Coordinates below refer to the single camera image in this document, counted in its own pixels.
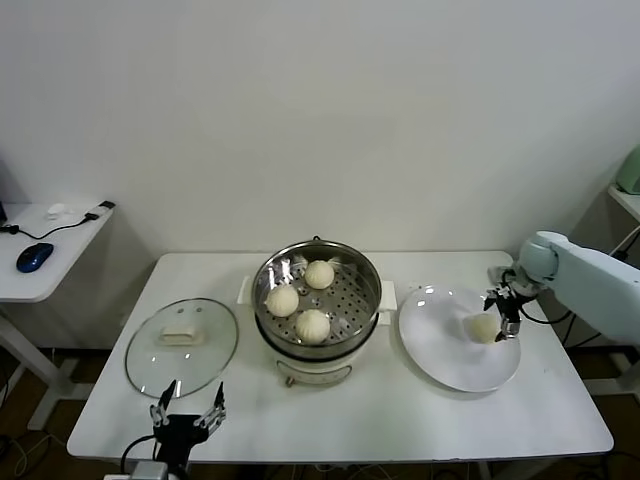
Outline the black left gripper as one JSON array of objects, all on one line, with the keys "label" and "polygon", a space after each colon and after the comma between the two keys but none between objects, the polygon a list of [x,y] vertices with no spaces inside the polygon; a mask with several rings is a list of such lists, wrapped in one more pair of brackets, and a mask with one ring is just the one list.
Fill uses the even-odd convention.
[{"label": "black left gripper", "polygon": [[170,414],[167,410],[176,388],[176,380],[161,393],[149,413],[153,423],[153,435],[160,445],[154,455],[157,461],[188,461],[191,449],[208,439],[208,431],[216,431],[226,419],[224,383],[221,382],[212,406],[198,415]]}]

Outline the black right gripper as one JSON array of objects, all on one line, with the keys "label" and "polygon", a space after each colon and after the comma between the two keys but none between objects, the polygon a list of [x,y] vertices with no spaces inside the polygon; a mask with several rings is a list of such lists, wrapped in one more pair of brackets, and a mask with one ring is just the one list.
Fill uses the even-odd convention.
[{"label": "black right gripper", "polygon": [[484,298],[483,310],[488,311],[493,306],[500,313],[500,329],[495,337],[501,342],[518,337],[523,307],[538,296],[538,286],[525,281],[520,283],[515,277],[506,277],[499,281],[499,286],[487,290]]}]

